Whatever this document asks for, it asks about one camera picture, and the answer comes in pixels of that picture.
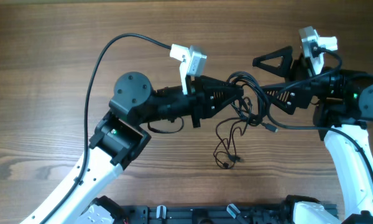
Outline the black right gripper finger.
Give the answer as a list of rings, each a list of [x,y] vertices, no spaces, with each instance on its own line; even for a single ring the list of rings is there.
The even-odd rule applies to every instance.
[[[301,107],[301,87],[291,83],[278,83],[262,86],[267,97],[265,110],[269,114],[270,107],[275,105],[286,114],[294,114],[297,108]]]
[[[288,77],[293,62],[292,53],[292,46],[287,46],[275,52],[254,58],[252,66],[278,77]]]

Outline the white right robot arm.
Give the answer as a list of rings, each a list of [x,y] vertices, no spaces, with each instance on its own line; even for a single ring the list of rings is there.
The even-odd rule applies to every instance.
[[[313,61],[324,54],[342,61],[336,52],[316,44],[297,60],[292,52],[288,46],[252,61],[253,66],[285,79],[262,87],[269,97],[266,110],[275,105],[294,114],[317,97],[310,129],[318,131],[336,167],[345,223],[373,223],[373,156],[367,132],[367,122],[373,121],[373,75],[343,70],[340,65],[316,73]]]

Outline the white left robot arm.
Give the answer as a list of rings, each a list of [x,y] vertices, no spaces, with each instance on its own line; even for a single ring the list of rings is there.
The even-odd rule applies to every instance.
[[[193,127],[240,100],[241,86],[210,78],[188,79],[186,86],[154,90],[142,73],[122,75],[109,111],[97,124],[87,151],[55,190],[24,223],[74,223],[94,198],[116,180],[150,141],[140,125],[191,116]]]

